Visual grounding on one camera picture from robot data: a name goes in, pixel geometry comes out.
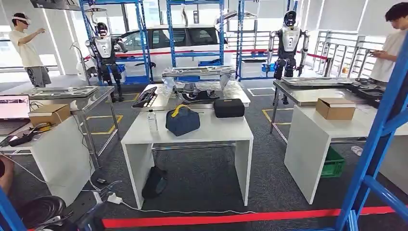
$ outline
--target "black bag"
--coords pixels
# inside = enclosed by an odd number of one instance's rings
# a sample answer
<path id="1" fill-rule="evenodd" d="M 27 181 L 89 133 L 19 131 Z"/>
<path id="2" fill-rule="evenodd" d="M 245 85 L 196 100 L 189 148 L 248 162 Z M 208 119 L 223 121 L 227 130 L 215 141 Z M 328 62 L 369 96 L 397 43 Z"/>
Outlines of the black bag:
<path id="1" fill-rule="evenodd" d="M 144 199 L 155 198 L 160 195 L 167 186 L 167 172 L 153 166 L 150 169 L 146 184 L 141 191 Z"/>
<path id="2" fill-rule="evenodd" d="M 200 128 L 200 116 L 188 106 L 180 104 L 167 112 L 166 128 L 176 136 L 181 136 Z"/>
<path id="3" fill-rule="evenodd" d="M 218 118 L 241 117 L 245 113 L 245 106 L 240 99 L 215 100 L 214 111 Z"/>

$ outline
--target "yellow handle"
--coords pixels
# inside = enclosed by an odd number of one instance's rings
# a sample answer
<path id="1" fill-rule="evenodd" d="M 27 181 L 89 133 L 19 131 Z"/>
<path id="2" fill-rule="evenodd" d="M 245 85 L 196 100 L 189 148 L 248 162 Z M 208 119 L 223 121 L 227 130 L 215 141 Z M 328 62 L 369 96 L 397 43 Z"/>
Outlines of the yellow handle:
<path id="1" fill-rule="evenodd" d="M 179 106 L 177 106 L 177 107 L 174 109 L 174 112 L 171 114 L 171 117 L 176 117 L 181 107 L 187 107 L 188 109 L 191 110 L 191 108 L 188 107 L 187 105 L 180 104 Z"/>

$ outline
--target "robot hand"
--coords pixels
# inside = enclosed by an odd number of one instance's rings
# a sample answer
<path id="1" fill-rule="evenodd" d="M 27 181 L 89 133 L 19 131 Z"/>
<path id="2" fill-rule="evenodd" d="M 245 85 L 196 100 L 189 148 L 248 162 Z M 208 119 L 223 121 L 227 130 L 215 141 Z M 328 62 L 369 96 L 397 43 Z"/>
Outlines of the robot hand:
<path id="1" fill-rule="evenodd" d="M 299 71 L 298 77 L 302 74 L 302 71 L 303 71 L 303 68 L 304 68 L 304 67 L 305 67 L 304 65 L 299 65 L 299 66 L 296 68 L 296 70 Z"/>

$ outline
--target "blue bag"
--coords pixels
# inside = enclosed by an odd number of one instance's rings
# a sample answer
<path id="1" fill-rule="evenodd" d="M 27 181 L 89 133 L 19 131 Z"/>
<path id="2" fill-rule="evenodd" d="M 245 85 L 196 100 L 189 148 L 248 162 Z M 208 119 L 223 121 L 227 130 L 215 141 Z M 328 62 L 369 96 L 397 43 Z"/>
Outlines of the blue bag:
<path id="1" fill-rule="evenodd" d="M 166 128 L 181 136 L 200 128 L 200 116 L 188 106 L 180 104 L 166 114 Z"/>

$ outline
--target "red tape line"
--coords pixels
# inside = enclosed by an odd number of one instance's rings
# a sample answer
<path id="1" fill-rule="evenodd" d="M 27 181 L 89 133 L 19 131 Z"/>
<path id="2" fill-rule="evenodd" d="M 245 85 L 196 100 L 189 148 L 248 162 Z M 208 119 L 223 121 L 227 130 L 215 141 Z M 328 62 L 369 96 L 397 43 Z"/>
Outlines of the red tape line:
<path id="1" fill-rule="evenodd" d="M 243 52 L 267 52 L 266 49 L 245 49 L 242 50 Z M 191 52 L 191 51 L 176 51 L 176 53 L 186 53 L 186 52 Z M 217 52 L 217 51 L 194 51 L 194 52 Z M 236 50 L 225 50 L 225 53 L 234 53 Z M 170 54 L 168 51 L 164 52 L 150 52 L 150 55 L 160 55 L 160 54 Z M 131 56 L 142 56 L 143 53 L 126 53 L 126 54 L 117 54 L 116 57 L 131 57 Z M 319 58 L 326 60 L 327 57 L 321 56 L 321 55 L 315 55 L 315 54 L 307 54 L 308 56 Z"/>
<path id="2" fill-rule="evenodd" d="M 391 207 L 365 207 L 362 215 L 393 213 Z M 333 217 L 340 214 L 340 209 L 305 210 L 288 212 L 266 212 L 256 214 L 239 214 L 228 216 L 196 216 L 196 217 L 161 217 L 161 218 L 123 218 L 123 219 L 103 219 L 106 228 L 131 228 L 131 227 L 152 227 L 152 226 L 176 226 L 176 225 L 203 225 L 237 223 L 261 220 L 287 220 L 303 218 Z"/>

